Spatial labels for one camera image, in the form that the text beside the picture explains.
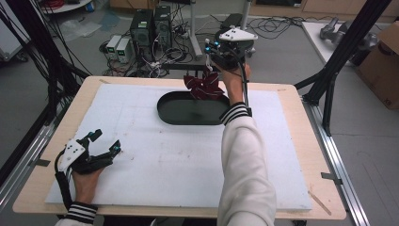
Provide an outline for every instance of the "human arm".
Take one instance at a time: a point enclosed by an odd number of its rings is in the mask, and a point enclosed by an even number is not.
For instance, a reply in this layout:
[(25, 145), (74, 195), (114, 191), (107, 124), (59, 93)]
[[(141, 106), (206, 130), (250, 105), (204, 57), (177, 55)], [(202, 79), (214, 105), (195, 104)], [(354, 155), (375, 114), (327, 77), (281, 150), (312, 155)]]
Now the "human arm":
[(276, 214), (276, 194), (267, 178), (263, 138), (243, 103), (239, 71), (221, 71), (231, 108), (221, 117), (226, 125), (222, 138), (225, 181), (217, 225), (270, 226)]
[(98, 178), (103, 169), (91, 174), (72, 173), (75, 184), (76, 199), (68, 210), (68, 215), (59, 220), (56, 226), (88, 226), (93, 225), (97, 207), (92, 205)]

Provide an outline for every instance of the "cardboard box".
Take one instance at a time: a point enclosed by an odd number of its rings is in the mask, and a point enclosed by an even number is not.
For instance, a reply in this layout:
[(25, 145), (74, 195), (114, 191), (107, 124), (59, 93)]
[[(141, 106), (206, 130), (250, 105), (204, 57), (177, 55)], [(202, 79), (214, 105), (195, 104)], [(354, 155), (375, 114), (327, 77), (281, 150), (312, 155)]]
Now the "cardboard box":
[(111, 8), (131, 9), (150, 8), (154, 9), (159, 4), (159, 0), (110, 0)]
[(357, 73), (388, 109), (399, 109), (399, 22), (377, 36), (380, 42)]

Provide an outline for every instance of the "oval black tray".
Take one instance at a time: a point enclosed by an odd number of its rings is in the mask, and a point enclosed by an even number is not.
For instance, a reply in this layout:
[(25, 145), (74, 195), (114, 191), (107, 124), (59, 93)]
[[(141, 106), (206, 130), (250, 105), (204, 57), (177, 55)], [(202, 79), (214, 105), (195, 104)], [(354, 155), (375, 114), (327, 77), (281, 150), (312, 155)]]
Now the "oval black tray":
[(157, 104), (159, 118), (174, 125), (219, 125), (220, 115), (230, 106), (229, 98), (196, 100), (189, 91), (172, 91)]

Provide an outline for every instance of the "gray floor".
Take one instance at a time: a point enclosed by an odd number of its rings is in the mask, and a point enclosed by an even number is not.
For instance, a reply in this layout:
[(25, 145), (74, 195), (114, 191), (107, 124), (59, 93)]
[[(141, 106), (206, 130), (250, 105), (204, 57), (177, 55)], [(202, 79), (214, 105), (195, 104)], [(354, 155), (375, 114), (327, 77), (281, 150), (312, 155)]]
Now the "gray floor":
[[(58, 16), (62, 23), (85, 18), (84, 22), (100, 23), (106, 8), (87, 13), (76, 10)], [(197, 27), (212, 20), (198, 20)], [(128, 30), (130, 21), (121, 19), (98, 30), (93, 36), (68, 42), (69, 47), (93, 73), (107, 69), (104, 55), (98, 51), (101, 43), (112, 34)], [(295, 84), (323, 67), (305, 32), (290, 27), (275, 40), (256, 41), (257, 53), (247, 62), (252, 69), (252, 82)], [(182, 78), (184, 72), (172, 72), (167, 78)], [(306, 93), (309, 88), (299, 91)], [(0, 164), (3, 165), (34, 120), (46, 105), (46, 83), (32, 62), (9, 62), (0, 67)], [(340, 72), (332, 108), (331, 132), (343, 162), (358, 193), (371, 225), (399, 225), (399, 111), (388, 110), (355, 74), (355, 68)], [(55, 216), (26, 215), (12, 212), (18, 193), (0, 213), (1, 225), (52, 225)], [(180, 218), (169, 218), (162, 225), (180, 225)], [(96, 225), (101, 225), (98, 217)], [(292, 225), (290, 220), (276, 220), (276, 225)], [(308, 225), (353, 225), (350, 217), (340, 221), (309, 220)]]

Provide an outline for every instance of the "striped cuff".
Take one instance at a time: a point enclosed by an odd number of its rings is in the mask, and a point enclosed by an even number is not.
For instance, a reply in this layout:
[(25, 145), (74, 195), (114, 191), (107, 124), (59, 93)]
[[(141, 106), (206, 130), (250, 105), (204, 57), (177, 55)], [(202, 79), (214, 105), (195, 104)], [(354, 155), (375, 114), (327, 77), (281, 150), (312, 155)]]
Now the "striped cuff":
[(94, 205), (73, 202), (65, 218), (74, 219), (86, 224), (93, 224), (97, 209)]
[(246, 105), (244, 102), (235, 103), (227, 111), (225, 111), (221, 116), (220, 120), (224, 125), (227, 125), (230, 121), (237, 119), (238, 117), (249, 116), (247, 112)]

